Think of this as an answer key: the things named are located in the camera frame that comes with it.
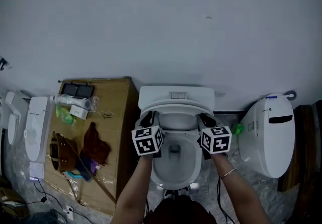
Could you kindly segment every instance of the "brown leather bag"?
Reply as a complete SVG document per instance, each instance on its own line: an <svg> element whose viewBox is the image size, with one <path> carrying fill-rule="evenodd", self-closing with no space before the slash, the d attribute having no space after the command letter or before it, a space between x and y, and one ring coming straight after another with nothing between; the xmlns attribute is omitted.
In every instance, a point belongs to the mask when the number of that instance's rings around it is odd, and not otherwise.
<svg viewBox="0 0 322 224"><path fill-rule="evenodd" d="M49 148L55 170L59 172L75 170L78 155L75 153L77 152L77 144L74 140L53 131Z"/></svg>

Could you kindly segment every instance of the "strap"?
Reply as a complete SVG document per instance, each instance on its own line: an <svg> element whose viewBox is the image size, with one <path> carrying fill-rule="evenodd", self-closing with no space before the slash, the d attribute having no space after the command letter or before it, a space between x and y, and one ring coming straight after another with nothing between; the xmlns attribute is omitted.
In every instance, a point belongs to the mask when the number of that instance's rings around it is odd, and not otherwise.
<svg viewBox="0 0 322 224"><path fill-rule="evenodd" d="M63 172L60 172L60 173L63 175L63 177L66 179L67 183L69 184L69 187L71 188L72 194L74 195L76 202L78 202L79 204L81 204L81 203L79 202L79 200L78 200L78 198L77 198L76 194L75 194L75 191L74 191L74 189L73 189L73 187L72 187L72 185L71 185L71 183L70 183L69 179L65 176L65 174L64 174Z"/></svg>
<svg viewBox="0 0 322 224"><path fill-rule="evenodd" d="M76 153L77 157L79 158L80 162L82 163L82 165L84 166L84 168L86 169L86 171L88 172L88 174L91 176L91 178L94 179L94 181L98 184L98 186L103 190L103 192L116 204L116 200L113 197L113 195L107 190L107 188L100 182L97 180L97 178L88 170L88 168L85 166L84 162L82 161L82 159L79 157L78 153L75 151L75 149L70 145L69 141L62 135L62 137L65 139L65 141L68 143L68 145L72 148L72 150L74 151L74 153Z"/></svg>

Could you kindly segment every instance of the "tiled floor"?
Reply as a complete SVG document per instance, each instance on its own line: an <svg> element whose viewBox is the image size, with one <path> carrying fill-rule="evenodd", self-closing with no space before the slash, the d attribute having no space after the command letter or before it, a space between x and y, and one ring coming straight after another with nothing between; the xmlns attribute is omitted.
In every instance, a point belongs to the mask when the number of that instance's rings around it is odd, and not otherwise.
<svg viewBox="0 0 322 224"><path fill-rule="evenodd" d="M239 115L217 115L227 125L233 127L238 123ZM247 168L241 161L238 152L237 137L233 136L228 158L232 164L238 169L239 173L249 181L249 183L257 191L262 205L273 223L279 224L281 221L290 217L295 201L298 187L285 192L277 192L277 179L267 178L255 171ZM40 200L42 195L34 188L29 181L29 161L25 151L25 145L22 142L16 147L9 145L5 139L5 174L10 179L13 187L22 195L27 202ZM203 160L199 177L194 182L194 189L191 189L191 198L201 203L216 218L218 224L225 223L224 216L217 204L217 181L218 173L211 160ZM42 182L46 192L54 195L62 205L71 205L74 209L86 215L95 224L109 223L111 217L86 207L78 205L72 197L64 196L53 190ZM148 202L150 209L155 209L163 199L163 190L158 188L153 182L150 182ZM46 211L54 208L61 211L59 205L53 198L48 198L46 203L30 204L31 212ZM221 205L223 209L238 223L234 214L229 196L222 186L221 189ZM77 223L89 223L86 219L76 215Z"/></svg>

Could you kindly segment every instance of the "flush button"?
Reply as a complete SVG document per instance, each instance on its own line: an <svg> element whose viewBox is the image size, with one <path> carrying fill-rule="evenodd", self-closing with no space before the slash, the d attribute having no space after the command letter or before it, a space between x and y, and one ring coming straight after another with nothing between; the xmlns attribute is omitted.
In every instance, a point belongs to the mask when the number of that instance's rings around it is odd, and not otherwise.
<svg viewBox="0 0 322 224"><path fill-rule="evenodd" d="M178 99L179 93L171 93L171 99Z"/></svg>
<svg viewBox="0 0 322 224"><path fill-rule="evenodd" d="M179 93L179 99L185 99L186 94L185 93Z"/></svg>

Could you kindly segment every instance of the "toilet lid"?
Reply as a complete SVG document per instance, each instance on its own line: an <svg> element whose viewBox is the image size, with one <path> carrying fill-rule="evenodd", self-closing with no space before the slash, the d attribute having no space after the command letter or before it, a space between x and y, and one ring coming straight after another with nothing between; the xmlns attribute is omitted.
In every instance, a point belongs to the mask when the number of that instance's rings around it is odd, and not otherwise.
<svg viewBox="0 0 322 224"><path fill-rule="evenodd" d="M171 105L171 104L179 104L179 105L190 105L190 106L195 106L198 108L205 109L207 111L212 112L208 107L205 105L202 105L201 103L194 101L194 100L189 100L189 99L166 99L166 100L158 100L158 101L153 101L148 107L143 108L142 111L145 111L147 108L151 108L154 106L164 106L164 105Z"/></svg>
<svg viewBox="0 0 322 224"><path fill-rule="evenodd" d="M19 117L15 114L10 114L8 123L8 140L10 144L15 142L19 126Z"/></svg>
<svg viewBox="0 0 322 224"><path fill-rule="evenodd" d="M187 105L187 104L164 104L164 105L157 105L150 108L145 109L141 112L141 115L143 115L145 112L148 111L157 111L160 115L163 114L187 114L191 116L196 116L201 113L205 114L211 114L213 113L211 111L205 110L203 108L193 106L193 105Z"/></svg>
<svg viewBox="0 0 322 224"><path fill-rule="evenodd" d="M44 115L28 114L24 137L28 158L33 162L37 161L43 150L42 129L44 119Z"/></svg>
<svg viewBox="0 0 322 224"><path fill-rule="evenodd" d="M279 178L282 176L292 160L295 143L295 123L292 119L285 123L269 123L269 114L265 110L261 113L260 129L257 133L257 148L263 171L267 176Z"/></svg>

